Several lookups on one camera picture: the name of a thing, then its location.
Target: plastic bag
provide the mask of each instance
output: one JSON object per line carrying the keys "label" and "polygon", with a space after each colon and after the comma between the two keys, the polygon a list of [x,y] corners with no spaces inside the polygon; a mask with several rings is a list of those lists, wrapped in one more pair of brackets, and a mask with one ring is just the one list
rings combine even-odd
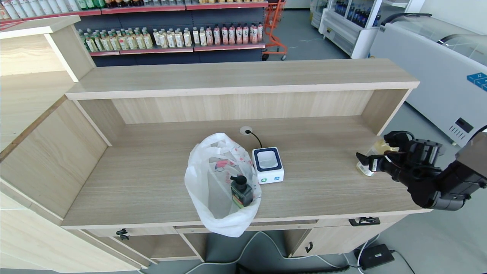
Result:
{"label": "plastic bag", "polygon": [[[253,201],[239,208],[232,200],[231,176],[243,175]],[[211,232],[240,237],[261,203],[261,187],[249,154],[225,133],[208,136],[189,154],[185,185],[201,222]]]}

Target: checkout counter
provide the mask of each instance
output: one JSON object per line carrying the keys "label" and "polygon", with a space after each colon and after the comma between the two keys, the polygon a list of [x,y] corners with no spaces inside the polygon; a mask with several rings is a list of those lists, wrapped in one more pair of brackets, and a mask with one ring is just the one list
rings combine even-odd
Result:
{"label": "checkout counter", "polygon": [[[430,211],[386,174],[356,170],[355,152],[367,152],[419,84],[391,61],[97,68],[78,20],[32,20],[0,35],[2,267],[204,261],[209,231],[184,185],[189,152],[216,132],[251,151],[244,125],[279,148],[286,169],[283,182],[262,186],[247,230],[284,230],[290,257],[350,252]],[[351,225],[362,217],[380,224]]]}

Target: black power supply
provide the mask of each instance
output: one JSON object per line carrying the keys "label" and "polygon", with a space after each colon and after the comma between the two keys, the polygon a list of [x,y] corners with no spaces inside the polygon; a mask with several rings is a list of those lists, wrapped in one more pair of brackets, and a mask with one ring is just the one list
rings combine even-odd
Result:
{"label": "black power supply", "polygon": [[[355,250],[354,254],[358,259],[360,250]],[[394,256],[389,251],[389,248],[387,248],[385,244],[381,244],[364,249],[358,265],[360,265],[363,270],[367,270],[392,261],[394,261]]]}

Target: orange shopping cart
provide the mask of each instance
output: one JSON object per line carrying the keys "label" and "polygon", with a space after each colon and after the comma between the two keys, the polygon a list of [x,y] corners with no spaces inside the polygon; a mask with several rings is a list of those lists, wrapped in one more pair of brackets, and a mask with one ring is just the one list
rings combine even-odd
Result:
{"label": "orange shopping cart", "polygon": [[262,55],[262,60],[267,60],[269,54],[282,54],[281,60],[286,60],[287,47],[281,43],[281,40],[274,35],[278,23],[281,21],[282,12],[284,11],[285,0],[268,0],[269,6],[265,9],[264,32],[269,37],[269,43],[265,45],[266,51]]}

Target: floor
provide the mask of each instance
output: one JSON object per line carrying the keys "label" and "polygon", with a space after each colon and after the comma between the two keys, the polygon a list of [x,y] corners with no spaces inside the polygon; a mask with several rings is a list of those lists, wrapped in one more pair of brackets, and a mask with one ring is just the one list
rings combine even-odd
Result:
{"label": "floor", "polygon": [[[304,10],[285,11],[276,34],[289,47],[287,60],[341,59],[347,56],[330,41],[322,40],[322,35],[309,23],[309,12]],[[269,60],[280,61],[273,55]],[[386,129],[408,130],[418,138],[436,140],[443,143],[447,152],[437,164],[445,168],[454,159],[458,147],[425,120],[412,107],[404,104]],[[380,235],[376,243],[385,243],[390,249],[400,251],[417,274],[481,274],[487,273],[487,237],[484,232],[487,208],[487,191],[478,191],[464,208],[457,212],[434,211],[415,214],[401,220]],[[285,260],[282,232],[268,234],[274,239],[279,251],[264,235],[257,235],[248,245],[240,263],[261,273],[289,273],[295,271],[330,269],[316,257],[299,260]],[[239,257],[244,245],[254,235],[248,232],[240,238],[229,238],[211,234],[208,240],[209,262],[229,262]],[[352,264],[356,259],[347,254]],[[364,271],[365,274],[410,274],[406,263],[397,255],[389,264]],[[346,264],[342,255],[326,255],[326,260],[337,266]],[[144,270],[147,274],[184,274],[199,261],[161,262]],[[193,274],[232,274],[235,265],[203,265]],[[51,271],[26,271],[2,269],[1,274],[50,274]],[[349,269],[346,274],[359,273]]]}

